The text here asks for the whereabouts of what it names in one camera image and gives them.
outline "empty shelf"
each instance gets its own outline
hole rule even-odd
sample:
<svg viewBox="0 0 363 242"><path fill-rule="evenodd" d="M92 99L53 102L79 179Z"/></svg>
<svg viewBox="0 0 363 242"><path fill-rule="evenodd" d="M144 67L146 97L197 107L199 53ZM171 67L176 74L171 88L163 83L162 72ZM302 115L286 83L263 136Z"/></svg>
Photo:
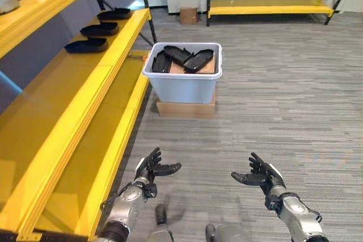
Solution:
<svg viewBox="0 0 363 242"><path fill-rule="evenodd" d="M223 14L328 14L322 0L211 0L208 16Z"/></svg>

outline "white plastic bin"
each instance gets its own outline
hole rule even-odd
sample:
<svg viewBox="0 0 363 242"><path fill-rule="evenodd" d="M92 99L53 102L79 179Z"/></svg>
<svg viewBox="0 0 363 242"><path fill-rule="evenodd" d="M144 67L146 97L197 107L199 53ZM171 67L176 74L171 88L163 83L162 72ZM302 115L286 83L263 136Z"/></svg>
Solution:
<svg viewBox="0 0 363 242"><path fill-rule="evenodd" d="M214 51L216 72L214 74L170 74L154 73L154 57L166 45L174 45L190 52L202 49ZM156 43L142 69L143 75L150 79L160 101L174 103L209 104L213 98L216 81L222 76L222 46L217 43Z"/></svg>

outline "yellow shelf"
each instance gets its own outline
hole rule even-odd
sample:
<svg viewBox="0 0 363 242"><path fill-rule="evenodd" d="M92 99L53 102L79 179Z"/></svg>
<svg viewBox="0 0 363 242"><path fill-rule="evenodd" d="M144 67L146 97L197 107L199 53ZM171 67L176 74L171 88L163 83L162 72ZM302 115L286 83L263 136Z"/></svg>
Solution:
<svg viewBox="0 0 363 242"><path fill-rule="evenodd" d="M131 55L75 149L37 230L94 237L99 206L108 196L148 84L141 74L147 52Z"/></svg>
<svg viewBox="0 0 363 242"><path fill-rule="evenodd" d="M75 0L20 0L20 7L0 15L0 58Z"/></svg>
<svg viewBox="0 0 363 242"><path fill-rule="evenodd" d="M226 14L333 14L322 0L211 0L211 15Z"/></svg>
<svg viewBox="0 0 363 242"><path fill-rule="evenodd" d="M126 59L149 9L119 21L103 53L64 49L0 116L0 229L26 238Z"/></svg>

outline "black plastic tray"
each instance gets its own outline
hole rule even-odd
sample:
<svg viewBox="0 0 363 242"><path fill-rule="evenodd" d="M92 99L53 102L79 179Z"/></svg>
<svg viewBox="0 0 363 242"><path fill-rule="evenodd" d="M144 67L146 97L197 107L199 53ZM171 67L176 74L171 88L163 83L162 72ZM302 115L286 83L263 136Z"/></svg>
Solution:
<svg viewBox="0 0 363 242"><path fill-rule="evenodd" d="M187 59L183 66L189 73L195 73L201 70L211 59L213 59L214 51L211 49L204 49L197 54L193 54Z"/></svg>
<svg viewBox="0 0 363 242"><path fill-rule="evenodd" d="M95 53L108 48L106 38L88 38L85 41L76 41L64 47L69 53Z"/></svg>
<svg viewBox="0 0 363 242"><path fill-rule="evenodd" d="M152 71L155 73L169 73L171 67L171 60L165 51L161 51L154 58Z"/></svg>
<svg viewBox="0 0 363 242"><path fill-rule="evenodd" d="M184 63L192 56L192 53L185 48L181 50L177 46L167 45L164 46L165 54L167 54L178 65L183 66Z"/></svg>
<svg viewBox="0 0 363 242"><path fill-rule="evenodd" d="M104 11L97 15L99 20L122 20L131 17L130 9L116 8L114 11Z"/></svg>
<svg viewBox="0 0 363 242"><path fill-rule="evenodd" d="M85 36L111 36L119 32L119 25L115 22L101 22L100 25L91 25L81 29Z"/></svg>

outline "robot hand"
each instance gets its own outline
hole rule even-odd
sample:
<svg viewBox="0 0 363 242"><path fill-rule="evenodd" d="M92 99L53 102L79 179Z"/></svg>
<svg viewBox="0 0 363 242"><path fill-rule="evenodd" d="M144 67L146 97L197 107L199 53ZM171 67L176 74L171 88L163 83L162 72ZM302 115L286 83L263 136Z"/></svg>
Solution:
<svg viewBox="0 0 363 242"><path fill-rule="evenodd" d="M178 171L182 164L163 164L161 165L161 151L157 147L146 158L142 158L136 166L134 184L140 184L144 188L146 198L155 198L158 194L157 186L154 184L156 176L168 176Z"/></svg>
<svg viewBox="0 0 363 242"><path fill-rule="evenodd" d="M160 148L141 159L136 167L134 181L128 183L117 197L111 199L114 200L112 210L96 242L127 241L146 201L155 198L158 193L154 184L155 177L174 174L182 167L180 163L161 165L161 160Z"/></svg>
<svg viewBox="0 0 363 242"><path fill-rule="evenodd" d="M320 213L309 209L298 194L287 191L282 175L272 164L265 163L254 152L251 155L251 174L232 172L232 177L241 184L262 188L265 206L287 225L293 242L328 242L319 224Z"/></svg>
<svg viewBox="0 0 363 242"><path fill-rule="evenodd" d="M274 186L281 186L286 189L282 175L272 165L265 163L257 154L251 153L250 160L251 174L232 172L232 177L241 184L260 186L265 196Z"/></svg>

